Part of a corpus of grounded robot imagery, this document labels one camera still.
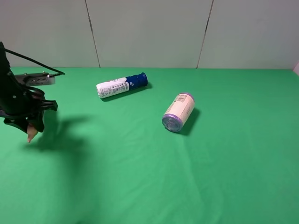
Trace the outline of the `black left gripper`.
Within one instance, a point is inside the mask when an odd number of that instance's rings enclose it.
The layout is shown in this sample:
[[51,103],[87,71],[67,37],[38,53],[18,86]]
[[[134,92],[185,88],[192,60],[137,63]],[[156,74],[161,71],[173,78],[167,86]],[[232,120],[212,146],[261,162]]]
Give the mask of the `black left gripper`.
[[57,108],[55,100],[46,100],[44,91],[37,86],[19,83],[12,71],[0,74],[0,115],[5,117],[4,124],[24,133],[27,133],[28,124],[31,124],[42,133],[44,111],[56,111]]

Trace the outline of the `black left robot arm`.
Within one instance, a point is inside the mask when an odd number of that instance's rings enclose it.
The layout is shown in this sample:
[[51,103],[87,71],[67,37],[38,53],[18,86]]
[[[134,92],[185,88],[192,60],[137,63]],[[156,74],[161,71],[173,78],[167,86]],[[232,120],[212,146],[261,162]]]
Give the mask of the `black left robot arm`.
[[[54,71],[55,74],[42,72],[14,75],[11,71],[6,53],[36,63]],[[55,100],[47,100],[44,91],[36,88],[36,86],[54,84],[55,77],[63,74],[63,72],[46,66],[36,60],[6,49],[1,42],[0,116],[4,118],[4,123],[16,127],[25,133],[29,127],[33,127],[42,133],[44,131],[44,111],[57,111],[58,105]]]

